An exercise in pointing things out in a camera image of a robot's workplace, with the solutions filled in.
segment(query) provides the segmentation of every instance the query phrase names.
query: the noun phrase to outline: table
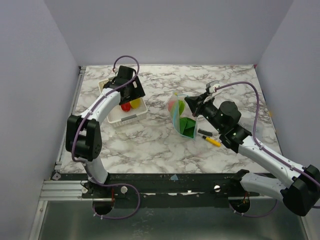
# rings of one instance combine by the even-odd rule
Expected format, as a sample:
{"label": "table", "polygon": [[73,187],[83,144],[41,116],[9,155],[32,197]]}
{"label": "table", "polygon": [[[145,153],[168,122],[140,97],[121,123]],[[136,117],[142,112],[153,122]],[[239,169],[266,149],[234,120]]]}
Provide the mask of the table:
{"label": "table", "polygon": [[[98,82],[114,76],[112,66],[87,66],[81,86],[75,115],[87,109],[99,96]],[[248,81],[254,84],[260,96],[260,140],[280,153],[279,144],[269,116],[259,81],[252,65],[142,65],[139,79],[145,91],[147,118],[129,125],[113,128],[105,120],[101,124],[103,166],[110,173],[235,173],[240,169],[266,172],[252,160],[235,154],[224,146],[215,147],[201,137],[195,140],[179,136],[166,108],[173,92],[196,96],[205,91],[206,83],[213,80],[221,85]],[[231,100],[242,113],[241,122],[253,124],[256,98],[248,85],[235,85],[216,97],[215,105]],[[218,132],[202,117],[198,126]],[[61,173],[84,173],[80,163],[71,159],[63,149]]]}

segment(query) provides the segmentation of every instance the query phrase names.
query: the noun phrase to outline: wall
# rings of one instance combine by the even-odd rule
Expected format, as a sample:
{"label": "wall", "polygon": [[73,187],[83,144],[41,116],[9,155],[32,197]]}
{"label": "wall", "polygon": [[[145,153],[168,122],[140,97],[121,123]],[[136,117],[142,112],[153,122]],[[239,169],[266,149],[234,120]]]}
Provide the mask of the wall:
{"label": "wall", "polygon": [[44,0],[80,65],[256,64],[292,0]]}
{"label": "wall", "polygon": [[79,68],[42,0],[0,7],[0,239],[28,239]]}
{"label": "wall", "polygon": [[294,0],[256,70],[283,154],[320,169],[319,13],[319,0]]}

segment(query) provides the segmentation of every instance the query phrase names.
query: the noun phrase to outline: toy fruit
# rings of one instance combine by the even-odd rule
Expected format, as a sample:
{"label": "toy fruit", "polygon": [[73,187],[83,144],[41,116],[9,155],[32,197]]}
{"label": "toy fruit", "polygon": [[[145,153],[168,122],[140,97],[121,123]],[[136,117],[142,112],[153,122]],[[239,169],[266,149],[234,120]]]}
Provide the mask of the toy fruit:
{"label": "toy fruit", "polygon": [[124,111],[124,112],[129,112],[130,109],[131,109],[131,105],[130,105],[130,102],[127,102],[125,104],[122,104],[120,105],[121,109]]}
{"label": "toy fruit", "polygon": [[140,98],[130,101],[130,105],[133,109],[137,109],[140,106]]}
{"label": "toy fruit", "polygon": [[[179,115],[181,115],[185,110],[185,103],[182,100],[178,100],[178,104],[179,104]],[[176,106],[177,106],[177,101],[171,101],[168,103],[168,110],[172,116],[174,115]]]}

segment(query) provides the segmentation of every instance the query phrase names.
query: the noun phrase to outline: marble tabletop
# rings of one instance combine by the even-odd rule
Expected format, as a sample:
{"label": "marble tabletop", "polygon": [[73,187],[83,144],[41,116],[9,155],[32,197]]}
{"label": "marble tabletop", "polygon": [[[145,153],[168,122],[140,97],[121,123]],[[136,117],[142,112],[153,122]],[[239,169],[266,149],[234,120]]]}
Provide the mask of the marble tabletop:
{"label": "marble tabletop", "polygon": [[[88,66],[81,86],[75,115],[87,109],[99,96],[98,82],[114,76],[112,66]],[[258,136],[268,147],[280,152],[275,130],[264,101],[256,71],[252,65],[183,66],[142,65],[139,79],[145,91],[148,107],[146,119],[113,128],[107,120],[101,124],[103,166],[110,173],[235,173],[240,169],[266,172],[252,160],[224,146],[216,147],[200,136],[195,140],[181,137],[174,129],[166,108],[173,91],[196,96],[205,91],[206,83],[218,80],[221,85],[248,81],[256,86],[260,96]],[[253,124],[256,98],[248,85],[234,85],[215,99],[218,107],[231,100],[242,114],[240,122]],[[198,127],[218,132],[203,118]],[[80,163],[71,159],[64,149],[61,173],[85,173]]]}

